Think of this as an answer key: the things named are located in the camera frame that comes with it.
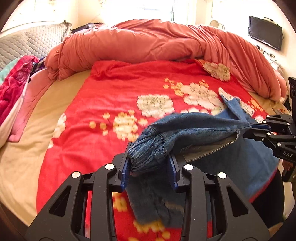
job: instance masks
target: gray quilted pillow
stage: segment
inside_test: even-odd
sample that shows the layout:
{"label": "gray quilted pillow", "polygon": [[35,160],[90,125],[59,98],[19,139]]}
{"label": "gray quilted pillow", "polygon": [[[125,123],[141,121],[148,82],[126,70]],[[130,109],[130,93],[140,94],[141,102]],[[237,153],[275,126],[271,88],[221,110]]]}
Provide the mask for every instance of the gray quilted pillow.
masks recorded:
{"label": "gray quilted pillow", "polygon": [[69,35],[71,23],[43,25],[23,29],[0,38],[0,71],[22,55],[42,58]]}

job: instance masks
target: black pants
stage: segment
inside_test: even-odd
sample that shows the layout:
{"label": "black pants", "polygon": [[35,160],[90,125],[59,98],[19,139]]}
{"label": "black pants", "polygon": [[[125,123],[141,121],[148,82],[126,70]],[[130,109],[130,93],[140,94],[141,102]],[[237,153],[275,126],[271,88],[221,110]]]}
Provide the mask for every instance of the black pants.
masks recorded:
{"label": "black pants", "polygon": [[266,190],[252,203],[263,222],[268,228],[283,222],[284,213],[284,184],[281,173],[277,170],[273,180]]}

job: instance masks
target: wall-mounted tv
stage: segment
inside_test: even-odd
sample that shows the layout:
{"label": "wall-mounted tv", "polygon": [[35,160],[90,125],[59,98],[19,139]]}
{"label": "wall-mounted tv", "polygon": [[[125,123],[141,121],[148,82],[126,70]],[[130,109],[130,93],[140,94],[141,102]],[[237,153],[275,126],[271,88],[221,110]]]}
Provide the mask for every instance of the wall-mounted tv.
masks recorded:
{"label": "wall-mounted tv", "polygon": [[283,28],[265,19],[250,16],[249,36],[281,51]]}

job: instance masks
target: jeans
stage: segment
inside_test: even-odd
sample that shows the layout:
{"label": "jeans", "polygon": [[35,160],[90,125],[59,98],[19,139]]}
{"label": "jeans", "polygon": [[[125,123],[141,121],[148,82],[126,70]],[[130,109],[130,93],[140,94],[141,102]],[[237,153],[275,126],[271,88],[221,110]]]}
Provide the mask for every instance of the jeans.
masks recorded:
{"label": "jeans", "polygon": [[225,172],[247,198],[256,195],[273,176],[278,158],[261,142],[244,139],[255,121],[240,100],[221,95],[227,109],[217,116],[171,114],[148,126],[131,145],[132,176],[126,188],[137,221],[161,219],[166,227],[181,227],[185,195],[173,191],[166,157],[181,153],[202,172]]}

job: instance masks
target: screw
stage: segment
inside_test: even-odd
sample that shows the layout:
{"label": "screw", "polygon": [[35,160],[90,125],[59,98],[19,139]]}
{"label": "screw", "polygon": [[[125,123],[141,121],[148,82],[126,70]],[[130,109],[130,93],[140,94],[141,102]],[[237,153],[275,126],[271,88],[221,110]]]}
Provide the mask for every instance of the screw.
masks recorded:
{"label": "screw", "polygon": [[184,166],[184,168],[185,168],[186,170],[188,170],[188,171],[191,171],[191,170],[193,169],[193,165],[191,165],[191,164],[186,164],[186,165]]}
{"label": "screw", "polygon": [[222,179],[225,179],[226,178],[226,174],[223,173],[223,172],[219,172],[218,173],[218,177],[222,178]]}
{"label": "screw", "polygon": [[112,170],[115,166],[112,163],[109,163],[105,166],[107,170]]}
{"label": "screw", "polygon": [[72,176],[73,178],[78,178],[78,177],[80,176],[80,173],[79,173],[79,172],[73,172],[73,173],[71,174],[71,176]]}

